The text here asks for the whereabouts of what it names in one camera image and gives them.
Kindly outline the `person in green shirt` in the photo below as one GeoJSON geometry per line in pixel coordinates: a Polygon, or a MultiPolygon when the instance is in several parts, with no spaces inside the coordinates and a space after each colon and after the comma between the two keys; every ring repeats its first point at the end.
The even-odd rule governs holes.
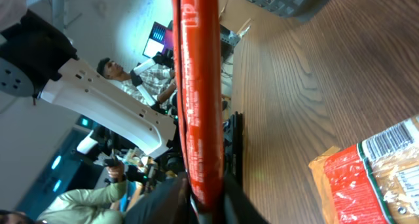
{"type": "Polygon", "coordinates": [[[117,182],[101,189],[74,189],[55,198],[35,219],[15,211],[1,210],[1,224],[30,223],[144,223],[150,208],[141,200],[126,212],[106,208],[126,194],[124,165],[108,167],[109,176],[117,182]]]}

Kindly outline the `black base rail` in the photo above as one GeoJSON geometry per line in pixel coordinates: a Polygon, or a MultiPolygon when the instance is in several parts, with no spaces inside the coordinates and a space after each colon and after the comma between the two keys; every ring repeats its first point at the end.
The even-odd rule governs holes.
{"type": "Polygon", "coordinates": [[[223,123],[225,172],[243,186],[243,115],[235,112],[223,123]]]}

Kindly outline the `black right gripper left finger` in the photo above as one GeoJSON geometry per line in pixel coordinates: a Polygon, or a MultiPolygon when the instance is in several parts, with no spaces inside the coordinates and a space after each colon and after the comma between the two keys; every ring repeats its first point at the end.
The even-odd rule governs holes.
{"type": "Polygon", "coordinates": [[[126,213],[124,223],[196,224],[189,198],[190,187],[186,174],[167,179],[134,204],[126,213]]]}

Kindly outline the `background computer monitor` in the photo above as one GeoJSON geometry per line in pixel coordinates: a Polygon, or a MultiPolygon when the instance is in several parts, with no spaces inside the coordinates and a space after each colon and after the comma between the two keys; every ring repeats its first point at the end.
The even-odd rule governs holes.
{"type": "Polygon", "coordinates": [[[166,27],[158,22],[154,22],[142,55],[151,58],[158,52],[164,54],[169,50],[173,50],[172,23],[170,22],[170,25],[166,27]]]}

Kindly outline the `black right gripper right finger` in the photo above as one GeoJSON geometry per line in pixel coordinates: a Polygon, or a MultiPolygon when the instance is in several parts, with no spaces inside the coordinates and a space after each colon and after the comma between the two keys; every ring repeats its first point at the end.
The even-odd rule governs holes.
{"type": "Polygon", "coordinates": [[[223,211],[227,224],[268,224],[232,175],[225,174],[223,182],[223,211]]]}

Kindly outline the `orange spaghetti package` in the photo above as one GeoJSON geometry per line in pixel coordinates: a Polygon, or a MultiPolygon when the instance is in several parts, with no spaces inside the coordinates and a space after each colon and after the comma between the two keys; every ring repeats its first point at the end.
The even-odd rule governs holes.
{"type": "Polygon", "coordinates": [[[418,222],[418,0],[329,0],[309,21],[173,0],[179,129],[200,223],[226,223],[223,123],[268,223],[418,222]]]}

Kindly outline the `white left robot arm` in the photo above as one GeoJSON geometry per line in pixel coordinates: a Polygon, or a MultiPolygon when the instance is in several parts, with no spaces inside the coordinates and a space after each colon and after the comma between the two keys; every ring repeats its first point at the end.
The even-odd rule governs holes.
{"type": "Polygon", "coordinates": [[[1,91],[85,115],[158,158],[179,145],[173,118],[135,100],[77,56],[70,40],[30,10],[1,15],[1,91]]]}

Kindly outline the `person in plaid shirt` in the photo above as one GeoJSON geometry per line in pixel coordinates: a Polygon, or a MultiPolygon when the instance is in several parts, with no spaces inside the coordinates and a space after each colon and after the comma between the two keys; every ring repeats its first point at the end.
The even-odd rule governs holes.
{"type": "Polygon", "coordinates": [[[143,81],[139,74],[146,69],[154,66],[157,63],[156,60],[153,58],[148,59],[146,62],[140,64],[136,68],[132,69],[131,72],[126,72],[124,68],[119,65],[118,63],[112,61],[110,58],[104,58],[99,61],[96,71],[99,75],[104,77],[110,81],[117,81],[120,83],[120,88],[124,91],[124,83],[128,80],[131,80],[133,85],[141,92],[141,94],[146,98],[148,103],[152,104],[152,106],[148,105],[149,107],[153,108],[154,110],[158,111],[160,109],[166,109],[169,105],[174,105],[176,100],[176,93],[177,93],[177,83],[175,80],[175,70],[173,70],[173,79],[169,88],[161,95],[159,95],[158,100],[156,101],[142,86],[143,81]]]}

